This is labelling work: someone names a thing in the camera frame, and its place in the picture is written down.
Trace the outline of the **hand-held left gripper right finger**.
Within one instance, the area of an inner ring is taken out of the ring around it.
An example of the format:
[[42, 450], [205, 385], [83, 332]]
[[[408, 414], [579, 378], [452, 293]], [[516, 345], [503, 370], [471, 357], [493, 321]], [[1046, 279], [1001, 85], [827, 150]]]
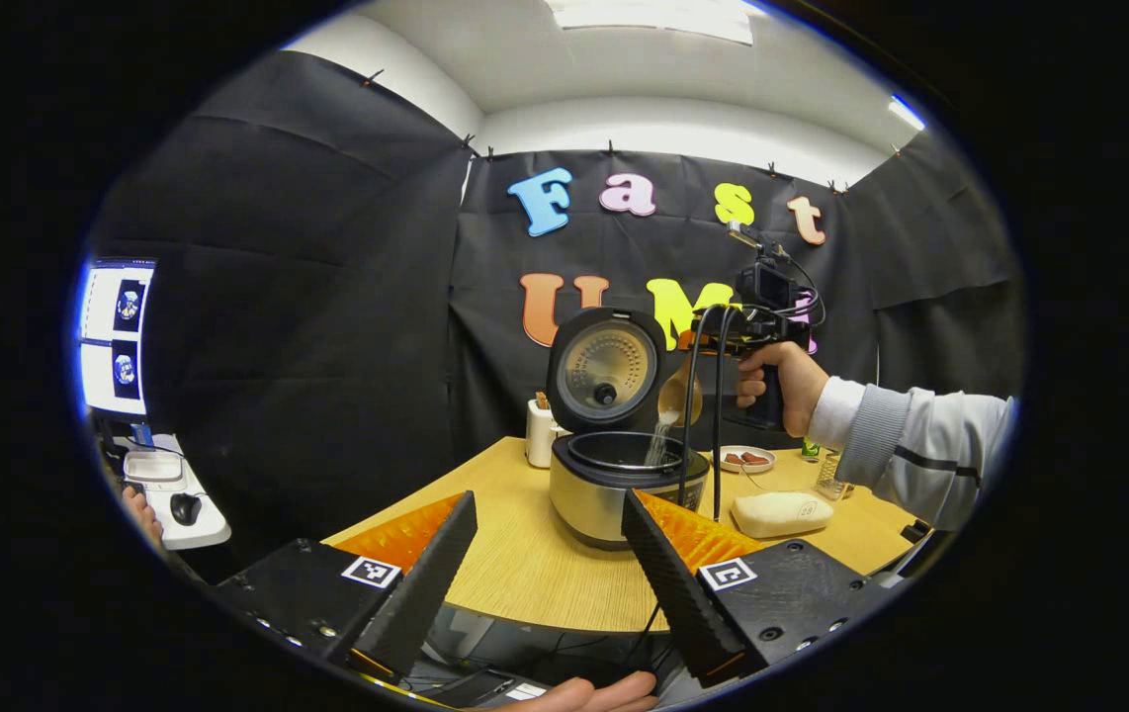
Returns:
[[789, 667], [893, 599], [808, 540], [742, 546], [739, 533], [664, 496], [625, 491], [622, 533], [704, 688]]

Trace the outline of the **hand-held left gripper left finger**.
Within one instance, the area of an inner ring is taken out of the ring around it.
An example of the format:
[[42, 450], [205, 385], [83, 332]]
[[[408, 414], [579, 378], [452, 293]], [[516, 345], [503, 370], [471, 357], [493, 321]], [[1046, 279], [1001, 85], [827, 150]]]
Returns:
[[321, 662], [397, 683], [423, 649], [476, 531], [476, 498], [466, 490], [336, 546], [298, 538], [212, 594]]

